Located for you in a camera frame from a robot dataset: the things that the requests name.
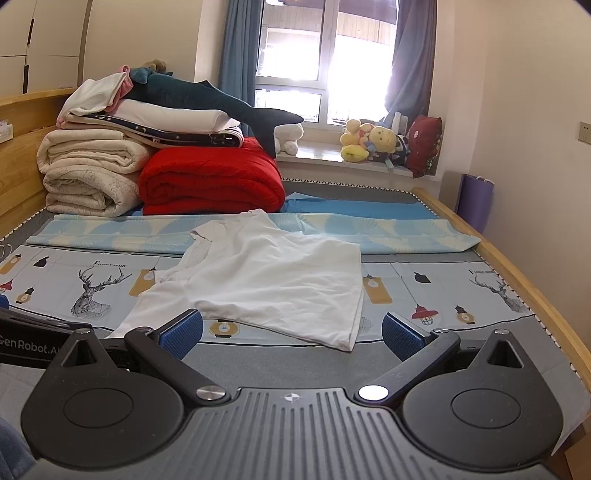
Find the wall socket plate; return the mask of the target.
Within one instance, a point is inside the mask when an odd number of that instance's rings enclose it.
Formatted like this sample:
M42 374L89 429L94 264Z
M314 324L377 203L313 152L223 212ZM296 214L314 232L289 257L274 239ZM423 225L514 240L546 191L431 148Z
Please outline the wall socket plate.
M590 145L591 144L591 124L581 121L579 123L579 130L577 139L580 142Z

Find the blue curtain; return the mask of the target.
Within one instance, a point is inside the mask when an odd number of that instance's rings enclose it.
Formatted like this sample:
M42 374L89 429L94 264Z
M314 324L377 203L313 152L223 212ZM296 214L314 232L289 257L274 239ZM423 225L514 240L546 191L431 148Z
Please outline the blue curtain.
M392 124L396 112L407 116L410 124L418 116L428 114L436 33L436 0L398 2L392 73L385 100L387 125Z
M254 105L256 69L259 65L260 30L263 1L236 0L228 2L218 89L222 92L222 110L246 126L249 136L259 137L250 124L246 105Z

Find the red folded quilt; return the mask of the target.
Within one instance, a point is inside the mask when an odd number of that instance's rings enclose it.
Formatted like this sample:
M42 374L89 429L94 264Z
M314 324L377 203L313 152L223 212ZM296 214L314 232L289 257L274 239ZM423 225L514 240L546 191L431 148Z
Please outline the red folded quilt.
M255 138L239 147L174 147L155 153L139 176L145 215L280 211L280 170Z

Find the window with white frame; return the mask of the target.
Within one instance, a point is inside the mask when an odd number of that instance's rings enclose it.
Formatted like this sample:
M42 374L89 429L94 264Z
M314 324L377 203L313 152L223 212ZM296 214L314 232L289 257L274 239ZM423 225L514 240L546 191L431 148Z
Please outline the window with white frame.
M381 119L397 20L395 1L264 2L256 106L318 128Z

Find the dark red pillow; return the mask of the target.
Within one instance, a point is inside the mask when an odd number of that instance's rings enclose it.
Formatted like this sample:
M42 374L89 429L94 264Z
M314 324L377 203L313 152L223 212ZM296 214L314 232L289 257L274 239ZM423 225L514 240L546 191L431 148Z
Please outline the dark red pillow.
M434 175L439 161L443 138L443 120L441 117L418 116L408 131L410 154L406 168L414 178Z

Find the cream folded blanket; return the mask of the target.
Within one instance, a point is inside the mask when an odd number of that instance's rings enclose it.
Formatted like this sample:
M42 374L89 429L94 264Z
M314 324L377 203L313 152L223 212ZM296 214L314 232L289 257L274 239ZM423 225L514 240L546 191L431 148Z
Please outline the cream folded blanket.
M108 129L56 129L41 141L37 167L57 214L114 218L140 204L139 175L149 147Z

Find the left blue curtain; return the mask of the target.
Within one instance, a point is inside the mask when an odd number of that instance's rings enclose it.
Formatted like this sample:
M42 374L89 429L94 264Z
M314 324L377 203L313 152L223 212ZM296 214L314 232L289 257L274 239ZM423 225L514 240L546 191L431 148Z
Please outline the left blue curtain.
M218 89L222 92L222 110L246 126L249 136L259 137L250 124L246 105L254 105L256 69L259 65L260 30L263 1L236 0L228 2Z

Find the purple rolled mat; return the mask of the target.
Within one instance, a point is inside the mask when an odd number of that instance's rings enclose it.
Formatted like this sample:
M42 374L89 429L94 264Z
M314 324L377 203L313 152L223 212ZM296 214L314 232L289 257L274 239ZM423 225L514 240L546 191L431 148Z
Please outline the purple rolled mat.
M489 219L495 184L482 176L464 174L460 182L456 213L483 233Z

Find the white pink folded clothes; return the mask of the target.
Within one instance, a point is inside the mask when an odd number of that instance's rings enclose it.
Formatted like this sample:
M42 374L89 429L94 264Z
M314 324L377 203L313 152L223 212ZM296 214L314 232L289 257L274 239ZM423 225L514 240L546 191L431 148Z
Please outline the white pink folded clothes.
M115 110L132 87L128 66L99 80L87 79L66 99L57 116L56 127L63 128L68 115L84 116Z

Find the dark teal shark plush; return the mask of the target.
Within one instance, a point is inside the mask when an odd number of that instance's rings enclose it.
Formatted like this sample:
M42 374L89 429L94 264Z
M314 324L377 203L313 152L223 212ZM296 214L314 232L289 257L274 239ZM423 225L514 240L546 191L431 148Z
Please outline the dark teal shark plush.
M133 68L129 76L132 87L125 99L174 109L221 110L230 118L249 126L253 136L271 158L276 158L274 129L304 121L300 115L284 110L252 107L222 92L207 80L188 82L147 67Z

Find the white plush toy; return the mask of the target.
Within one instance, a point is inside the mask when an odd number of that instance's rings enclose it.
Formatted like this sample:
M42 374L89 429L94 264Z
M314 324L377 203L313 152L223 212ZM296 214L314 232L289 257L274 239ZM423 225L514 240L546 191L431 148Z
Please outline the white plush toy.
M273 135L276 154L286 153L295 156L298 151L298 141L304 136L304 128L301 123L280 125L276 126Z

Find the right blue curtain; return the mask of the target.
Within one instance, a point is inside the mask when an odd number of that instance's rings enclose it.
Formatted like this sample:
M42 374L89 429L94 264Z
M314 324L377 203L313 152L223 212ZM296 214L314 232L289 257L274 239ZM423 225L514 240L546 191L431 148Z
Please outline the right blue curtain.
M392 73L385 100L387 125L392 124L396 112L407 116L410 124L418 116L428 114L436 33L436 0L398 2Z

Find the white t-shirt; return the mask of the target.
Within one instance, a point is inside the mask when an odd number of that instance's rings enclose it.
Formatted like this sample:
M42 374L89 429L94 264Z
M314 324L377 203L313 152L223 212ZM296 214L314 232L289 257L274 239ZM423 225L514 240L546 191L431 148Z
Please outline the white t-shirt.
M179 263L156 271L114 336L196 309L206 319L353 350L363 307L359 245L281 230L262 210L208 221L191 236Z

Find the deer print bed sheet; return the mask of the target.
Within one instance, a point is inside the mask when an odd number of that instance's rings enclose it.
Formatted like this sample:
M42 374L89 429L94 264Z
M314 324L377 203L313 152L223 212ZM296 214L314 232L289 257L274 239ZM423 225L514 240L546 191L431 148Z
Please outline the deer print bed sheet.
M156 271L178 263L174 257L21 246L2 262L1 292L17 311L88 323L99 335L114 336L138 296L154 285ZM427 332L446 329L466 341L505 327L555 395L564 432L582 424L590 396L565 354L513 289L475 255L362 257L362 275L361 323L352 351L201 316L204 331L185 360L230 390L356 389L401 361L383 340L388 313Z

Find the yellow bear plush toy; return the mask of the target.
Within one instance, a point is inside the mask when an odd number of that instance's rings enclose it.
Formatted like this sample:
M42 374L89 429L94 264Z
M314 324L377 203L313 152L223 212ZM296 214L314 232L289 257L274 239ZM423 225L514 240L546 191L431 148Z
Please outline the yellow bear plush toy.
M341 157L346 162L386 162L397 151L399 138L384 126L349 119L339 142Z

